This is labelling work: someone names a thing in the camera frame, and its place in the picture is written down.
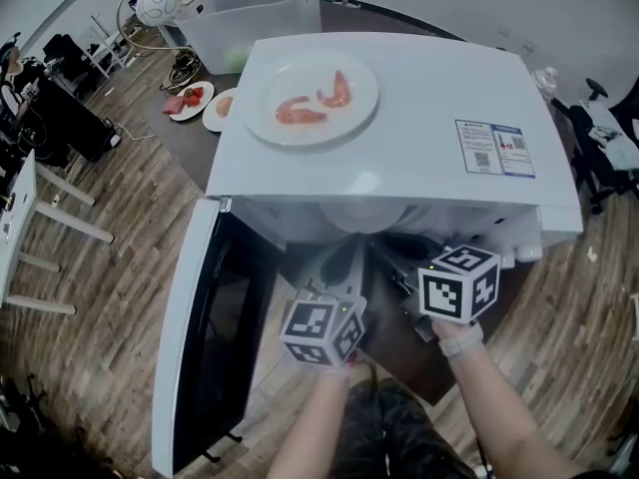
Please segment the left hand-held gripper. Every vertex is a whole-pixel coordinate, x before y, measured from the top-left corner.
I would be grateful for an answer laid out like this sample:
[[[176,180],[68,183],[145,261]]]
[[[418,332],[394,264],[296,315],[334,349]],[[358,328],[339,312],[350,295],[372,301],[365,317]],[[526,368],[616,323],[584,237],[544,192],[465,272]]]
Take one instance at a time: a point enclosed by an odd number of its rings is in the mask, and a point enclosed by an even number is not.
[[[305,266],[280,332],[295,361],[340,368],[352,356],[365,334],[365,262],[365,241],[345,239]]]

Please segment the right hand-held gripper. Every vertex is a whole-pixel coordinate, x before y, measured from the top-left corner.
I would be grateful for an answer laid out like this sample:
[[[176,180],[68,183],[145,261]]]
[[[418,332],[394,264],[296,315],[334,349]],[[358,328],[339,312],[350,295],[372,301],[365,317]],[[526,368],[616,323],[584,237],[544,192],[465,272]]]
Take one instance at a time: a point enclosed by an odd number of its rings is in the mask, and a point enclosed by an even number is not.
[[[501,256],[461,245],[396,277],[408,292],[403,309],[421,319],[472,323],[494,306],[500,284]]]

